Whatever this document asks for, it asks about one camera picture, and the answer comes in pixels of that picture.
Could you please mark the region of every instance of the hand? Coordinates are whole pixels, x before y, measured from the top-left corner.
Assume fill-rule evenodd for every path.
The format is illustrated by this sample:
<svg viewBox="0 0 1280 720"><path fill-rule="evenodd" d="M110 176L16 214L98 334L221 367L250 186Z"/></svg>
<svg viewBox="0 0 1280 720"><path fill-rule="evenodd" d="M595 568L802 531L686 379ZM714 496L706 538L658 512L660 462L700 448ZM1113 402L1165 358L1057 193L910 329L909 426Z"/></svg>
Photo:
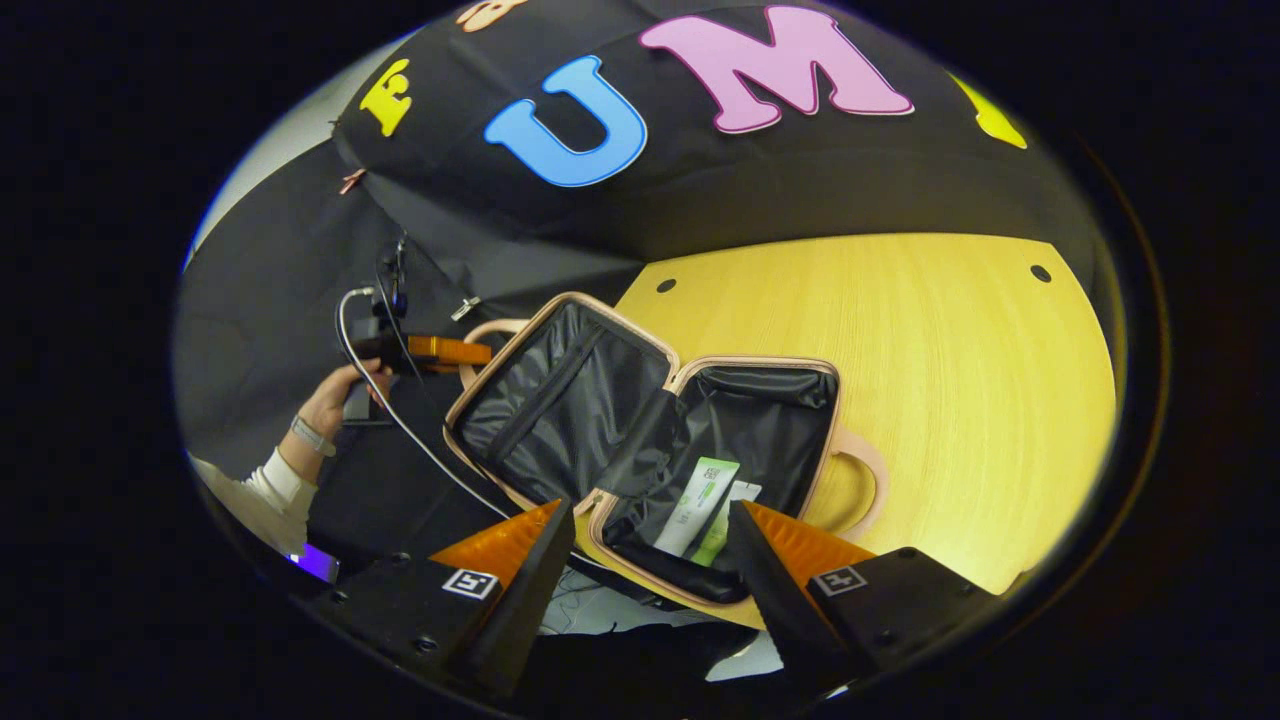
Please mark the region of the hand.
<svg viewBox="0 0 1280 720"><path fill-rule="evenodd" d="M360 363L366 370L374 377L374 382L378 383L379 389L383 391L384 396L390 395L392 388L392 369L383 368L380 357L371 357L369 360L362 360ZM347 402L347 393L351 392L351 383L362 379L360 370L355 365L343 365L329 377L325 378L310 398L298 410L298 416L302 421L311 425L311 428L325 437L325 439L333 442L333 437L338 433L338 428L342 427L342 406ZM378 400L378 395L367 384L365 391L369 392L370 397L374 398L383 410L383 402Z"/></svg>

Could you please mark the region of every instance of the watch strap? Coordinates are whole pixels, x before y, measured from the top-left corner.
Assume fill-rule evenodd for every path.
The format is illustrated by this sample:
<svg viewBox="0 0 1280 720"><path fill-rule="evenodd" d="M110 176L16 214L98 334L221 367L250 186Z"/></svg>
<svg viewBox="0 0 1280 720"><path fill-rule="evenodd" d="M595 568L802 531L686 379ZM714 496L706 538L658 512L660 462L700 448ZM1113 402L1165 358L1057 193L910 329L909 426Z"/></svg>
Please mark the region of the watch strap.
<svg viewBox="0 0 1280 720"><path fill-rule="evenodd" d="M319 452L320 455L324 455L325 457L333 457L334 455L338 455L338 447L334 446L332 442L326 441L324 436L315 432L315 429L311 425L308 425L306 420L303 420L300 415L293 416L293 424L289 425L289 429L293 430L293 433L301 437L302 439L307 441L307 443L311 447L314 447L315 451Z"/></svg>

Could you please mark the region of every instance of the yellow letter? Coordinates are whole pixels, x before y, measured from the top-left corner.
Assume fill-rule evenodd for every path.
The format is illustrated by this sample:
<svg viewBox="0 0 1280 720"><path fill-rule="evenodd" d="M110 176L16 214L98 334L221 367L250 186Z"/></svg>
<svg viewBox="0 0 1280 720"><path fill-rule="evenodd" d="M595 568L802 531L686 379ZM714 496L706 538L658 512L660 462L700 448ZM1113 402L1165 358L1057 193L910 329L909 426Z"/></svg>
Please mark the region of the yellow letter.
<svg viewBox="0 0 1280 720"><path fill-rule="evenodd" d="M390 137L396 132L396 126L404 118L404 113L408 113L408 106L413 104L412 97L403 100L396 97L408 90L408 78L397 74L407 67L408 58L392 63L392 67L387 68L383 77L378 78L374 87L370 87L365 99L360 101L361 110L369 110L378 118L378 122L383 123L383 136L385 137Z"/></svg>
<svg viewBox="0 0 1280 720"><path fill-rule="evenodd" d="M486 0L485 3L477 3L472 5L470 10L458 15L457 23L462 26L463 32L475 32L477 29L484 29L493 24L494 20L507 14L508 10L516 5L524 5L529 0L503 0L495 3Z"/></svg>
<svg viewBox="0 0 1280 720"><path fill-rule="evenodd" d="M1023 138L1023 135L1014 129L1012 123L1010 123L1009 118L1000 111L1000 108L992 105L991 100L978 95L977 90L960 82L960 78L956 76L951 76L951 79L956 81L960 90L963 90L964 94L969 96L969 101L973 102L973 109L978 110L978 115L974 119L978 120L978 127L980 127L983 132L996 140L1004 140L1014 147L1027 150L1027 141Z"/></svg>

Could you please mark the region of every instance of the suitcase handle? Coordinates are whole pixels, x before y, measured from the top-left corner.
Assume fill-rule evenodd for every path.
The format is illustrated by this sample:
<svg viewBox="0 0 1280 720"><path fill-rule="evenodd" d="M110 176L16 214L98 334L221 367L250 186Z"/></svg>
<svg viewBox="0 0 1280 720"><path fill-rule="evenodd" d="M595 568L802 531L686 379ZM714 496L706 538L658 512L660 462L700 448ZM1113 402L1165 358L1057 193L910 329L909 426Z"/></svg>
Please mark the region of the suitcase handle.
<svg viewBox="0 0 1280 720"><path fill-rule="evenodd" d="M844 425L836 427L836 434L831 438L831 454L846 455L867 465L876 480L876 496L872 498L872 506L867 509L867 514L845 532L837 533L840 538L854 542L872 527L884 507L884 500L888 498L888 465L884 462L884 456L867 442L867 438L855 434Z"/></svg>
<svg viewBox="0 0 1280 720"><path fill-rule="evenodd" d="M462 342L476 342L481 337L484 337L484 336L486 336L489 333L516 334L520 331L525 329L527 325L529 325L529 320L517 320L515 318L503 318L503 319L499 319L499 320L489 320L488 323L480 323L479 325L476 325L475 328L472 328L471 332L467 333L467 337L465 337L462 340ZM462 380L462 389L466 391L468 387L471 387L476 382L476 366L475 365L465 365L465 364L460 363L458 364L458 379Z"/></svg>

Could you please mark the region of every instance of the suitcase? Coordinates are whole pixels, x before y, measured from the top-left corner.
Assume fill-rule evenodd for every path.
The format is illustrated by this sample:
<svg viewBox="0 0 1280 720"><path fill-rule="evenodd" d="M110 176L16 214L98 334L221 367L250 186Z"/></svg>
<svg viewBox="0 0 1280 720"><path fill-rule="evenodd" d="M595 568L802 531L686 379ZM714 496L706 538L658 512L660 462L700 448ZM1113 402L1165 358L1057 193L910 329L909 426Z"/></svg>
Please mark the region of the suitcase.
<svg viewBox="0 0 1280 720"><path fill-rule="evenodd" d="M804 519L828 457L860 461L876 493L838 533L849 541L884 505L884 460L837 423L840 375L827 361L717 355L681 366L662 340L577 292L529 320L484 323L466 341L495 332L513 337L483 372L460 368L465 389L445 415L448 447L521 507L571 502L586 528L579 544L676 602L714 610L750 601L732 553L707 547L736 491L705 491L713 480L692 478L695 469L737 464L721 488L758 486L754 502ZM687 488L705 492L686 497ZM664 533L681 521L677 534L694 536L676 552L682 537L673 547Z"/></svg>

